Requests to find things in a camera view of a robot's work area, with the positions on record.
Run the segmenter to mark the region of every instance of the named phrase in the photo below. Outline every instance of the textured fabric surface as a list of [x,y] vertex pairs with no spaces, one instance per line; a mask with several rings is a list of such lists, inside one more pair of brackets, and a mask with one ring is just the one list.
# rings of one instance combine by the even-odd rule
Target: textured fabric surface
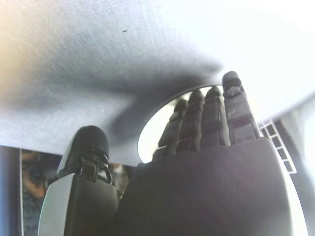
[[97,125],[112,161],[136,165],[157,108],[227,70],[279,114],[315,89],[311,4],[0,0],[0,145],[61,154]]

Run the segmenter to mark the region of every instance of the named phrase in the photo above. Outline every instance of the back of robotic hand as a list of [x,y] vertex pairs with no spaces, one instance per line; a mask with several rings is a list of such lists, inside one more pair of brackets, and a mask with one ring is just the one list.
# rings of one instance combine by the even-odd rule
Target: back of robotic hand
[[39,236],[307,235],[292,180],[260,137],[241,80],[231,71],[222,84],[223,95],[212,87],[178,102],[117,210],[106,136],[79,131],[48,189]]

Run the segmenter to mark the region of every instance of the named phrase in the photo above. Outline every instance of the gray fabric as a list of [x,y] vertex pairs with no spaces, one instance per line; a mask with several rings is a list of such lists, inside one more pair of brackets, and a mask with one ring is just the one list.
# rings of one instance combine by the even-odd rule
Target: gray fabric
[[97,125],[112,161],[136,165],[157,108],[227,70],[262,116],[315,89],[307,4],[1,0],[0,8],[0,145],[62,154],[78,128]]

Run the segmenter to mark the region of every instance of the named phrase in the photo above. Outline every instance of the robotic hand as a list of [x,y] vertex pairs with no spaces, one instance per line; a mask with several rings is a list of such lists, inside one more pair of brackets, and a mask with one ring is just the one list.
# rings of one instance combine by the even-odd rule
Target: robotic hand
[[118,208],[106,136],[80,129],[47,191],[38,235],[307,235],[292,180],[260,137],[241,80],[228,72],[222,84],[223,96],[212,87],[178,102]]

